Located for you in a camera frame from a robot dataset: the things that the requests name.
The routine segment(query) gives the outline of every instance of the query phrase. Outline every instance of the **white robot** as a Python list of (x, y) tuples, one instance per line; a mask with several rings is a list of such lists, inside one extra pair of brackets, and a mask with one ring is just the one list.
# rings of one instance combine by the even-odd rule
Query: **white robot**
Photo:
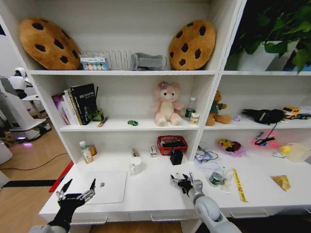
[[(241, 231), (228, 219), (219, 209), (217, 203), (210, 197), (203, 194), (203, 183), (201, 180), (193, 180), (190, 176), (184, 175), (184, 179), (175, 178), (171, 175), (171, 181), (180, 187), (184, 194), (194, 204), (194, 208), (200, 219), (206, 224), (210, 233), (241, 233)], [(76, 208), (82, 206), (95, 195), (95, 179), (88, 191), (81, 194), (64, 194), (68, 189), (71, 180), (57, 192), (60, 209), (54, 220), (47, 225), (34, 226), (29, 233), (67, 233), (70, 229), (72, 215)]]
[(23, 68), (17, 67), (15, 75), (0, 76), (0, 117), (10, 125), (15, 138), (35, 140), (51, 129), (47, 119), (33, 119), (21, 99), (25, 98), (25, 88), (31, 86)]

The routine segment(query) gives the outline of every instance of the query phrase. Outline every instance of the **black floor mat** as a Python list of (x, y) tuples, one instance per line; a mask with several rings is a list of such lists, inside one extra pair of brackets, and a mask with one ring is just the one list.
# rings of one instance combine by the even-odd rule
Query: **black floor mat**
[(9, 181), (3, 188), (12, 187), (48, 187), (53, 186), (56, 180)]

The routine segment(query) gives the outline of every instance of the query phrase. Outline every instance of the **yellow toy truck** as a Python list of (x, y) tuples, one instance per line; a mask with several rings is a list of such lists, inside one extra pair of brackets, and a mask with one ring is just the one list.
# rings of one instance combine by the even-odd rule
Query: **yellow toy truck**
[(286, 119), (309, 119), (311, 117), (311, 106), (284, 107), (282, 109)]

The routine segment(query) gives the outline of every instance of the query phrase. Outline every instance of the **cookie pillow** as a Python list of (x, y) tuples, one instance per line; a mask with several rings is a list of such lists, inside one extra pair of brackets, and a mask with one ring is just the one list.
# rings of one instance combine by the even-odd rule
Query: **cookie pillow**
[(80, 50), (61, 27), (43, 18), (28, 18), (19, 25), (26, 52), (46, 69), (71, 70), (81, 65)]
[(195, 70), (209, 61), (215, 48), (216, 30), (206, 20), (195, 20), (181, 30), (169, 45), (172, 69)]

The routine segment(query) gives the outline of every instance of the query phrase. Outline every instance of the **chocolate chip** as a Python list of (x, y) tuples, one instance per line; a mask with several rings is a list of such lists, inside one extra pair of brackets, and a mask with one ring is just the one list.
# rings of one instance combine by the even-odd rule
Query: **chocolate chip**
[(68, 38), (68, 40), (70, 40), (70, 37), (67, 35), (67, 33), (62, 29), (63, 34), (65, 35), (65, 37)]
[(181, 66), (183, 66), (185, 63), (186, 63), (186, 60), (185, 60), (185, 59), (181, 59), (180, 62), (179, 62), (179, 64), (180, 64)]
[(64, 49), (64, 46), (62, 45), (62, 43), (60, 43), (58, 40), (54, 40), (54, 44), (58, 47), (58, 48), (60, 48), (60, 49)]
[(195, 52), (194, 52), (194, 56), (195, 56), (195, 59), (198, 59), (201, 55), (201, 50), (200, 49), (197, 49)]
[(45, 52), (45, 47), (43, 45), (35, 45), (37, 50), (40, 50), (41, 52)]
[(73, 56), (74, 56), (76, 59), (78, 59), (78, 54), (76, 53), (75, 50), (72, 51), (72, 54), (73, 54)]
[(200, 28), (200, 35), (204, 35), (205, 34), (205, 31), (206, 31), (206, 27), (205, 26), (202, 26)]
[(188, 45), (187, 45), (187, 43), (185, 43), (185, 44), (183, 45), (183, 47), (181, 47), (181, 50), (182, 50), (183, 52), (187, 52), (187, 51), (188, 51)]
[(65, 57), (65, 56), (62, 56), (62, 57), (60, 58), (60, 60), (61, 60), (63, 63), (65, 63), (65, 64), (68, 62), (68, 58)]
[(180, 38), (182, 34), (183, 34), (183, 31), (180, 31), (179, 33), (177, 33), (176, 38)]
[(43, 26), (39, 23), (33, 23), (32, 26), (37, 30), (43, 30)]

